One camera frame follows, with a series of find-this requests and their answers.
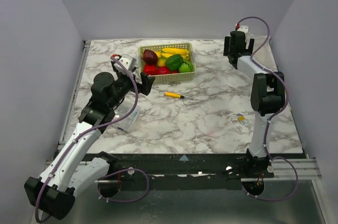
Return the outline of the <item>green striped watermelon toy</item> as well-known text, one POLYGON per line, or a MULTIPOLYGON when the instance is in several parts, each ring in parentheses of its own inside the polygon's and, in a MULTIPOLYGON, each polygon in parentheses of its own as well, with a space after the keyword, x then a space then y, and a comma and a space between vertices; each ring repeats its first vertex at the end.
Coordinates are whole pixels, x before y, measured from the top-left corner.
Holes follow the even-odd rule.
POLYGON ((184 61, 179 67, 179 73, 188 73, 194 71, 194 65, 190 61, 184 61))

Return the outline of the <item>dark red apple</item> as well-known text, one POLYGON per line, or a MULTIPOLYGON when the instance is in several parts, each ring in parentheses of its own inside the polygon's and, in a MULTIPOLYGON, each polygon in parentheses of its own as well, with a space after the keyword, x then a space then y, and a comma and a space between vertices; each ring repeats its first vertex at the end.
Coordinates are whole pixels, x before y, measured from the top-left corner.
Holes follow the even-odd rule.
POLYGON ((146 49, 143 52, 142 59, 146 64, 154 65, 157 64, 158 56, 154 51, 146 49))

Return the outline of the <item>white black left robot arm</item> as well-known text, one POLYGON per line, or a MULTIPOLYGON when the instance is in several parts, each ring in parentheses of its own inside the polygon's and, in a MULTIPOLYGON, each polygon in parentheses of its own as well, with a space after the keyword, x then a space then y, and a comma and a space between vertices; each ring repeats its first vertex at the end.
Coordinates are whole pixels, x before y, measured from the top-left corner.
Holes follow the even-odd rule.
POLYGON ((63 219, 76 197, 95 180, 116 177, 117 187, 121 188, 120 174, 127 170, 120 169, 117 158, 106 152, 98 153, 81 171, 77 167, 108 126, 124 120, 135 110, 137 100, 125 115, 115 118, 115 110, 125 96, 131 91, 136 96, 149 95, 155 78, 142 72, 141 82, 136 82, 136 68, 123 57, 113 58, 111 65, 116 76, 101 72, 94 77, 89 102, 60 153, 38 178, 29 177, 24 184, 29 202, 35 207, 37 223, 50 217, 63 219))

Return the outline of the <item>green bell pepper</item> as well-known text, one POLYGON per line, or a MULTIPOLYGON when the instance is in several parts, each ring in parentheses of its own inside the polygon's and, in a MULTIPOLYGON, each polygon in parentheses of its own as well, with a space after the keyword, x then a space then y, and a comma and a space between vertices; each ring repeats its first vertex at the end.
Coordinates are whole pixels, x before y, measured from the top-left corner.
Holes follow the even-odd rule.
POLYGON ((183 62, 183 58, 179 54, 175 54, 166 60, 165 66, 171 71, 175 71, 179 69, 183 62))

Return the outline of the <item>clear zip top bag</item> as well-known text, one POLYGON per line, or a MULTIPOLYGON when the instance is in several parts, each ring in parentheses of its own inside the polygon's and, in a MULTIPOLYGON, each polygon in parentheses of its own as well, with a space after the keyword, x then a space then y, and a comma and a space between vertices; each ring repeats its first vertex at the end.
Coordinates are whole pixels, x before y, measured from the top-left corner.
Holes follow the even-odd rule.
MULTIPOLYGON (((250 41, 250 39, 255 40, 253 51, 256 51, 263 44, 263 42, 266 39, 266 36, 255 35, 255 34, 249 33, 247 35, 247 40, 250 41)), ((266 67, 267 69, 270 69, 271 71, 277 71, 275 59, 274 59, 274 56, 273 56, 273 53, 271 51, 271 47, 268 41, 264 44, 264 46, 261 49, 259 49, 255 53, 253 58, 258 63, 260 63, 262 66, 266 67)))

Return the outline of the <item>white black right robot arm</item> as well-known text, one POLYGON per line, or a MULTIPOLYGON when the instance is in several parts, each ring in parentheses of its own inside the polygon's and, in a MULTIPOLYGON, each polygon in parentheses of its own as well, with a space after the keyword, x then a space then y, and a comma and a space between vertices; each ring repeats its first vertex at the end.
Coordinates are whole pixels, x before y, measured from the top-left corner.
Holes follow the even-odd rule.
POLYGON ((246 152, 243 172, 248 177, 255 177, 269 165, 269 143, 273 128, 273 116, 285 105, 284 74, 270 72, 255 62, 253 54, 254 39, 247 42, 243 31, 232 31, 224 38, 223 55, 237 70, 252 80, 250 103, 255 112, 255 124, 251 143, 246 152))

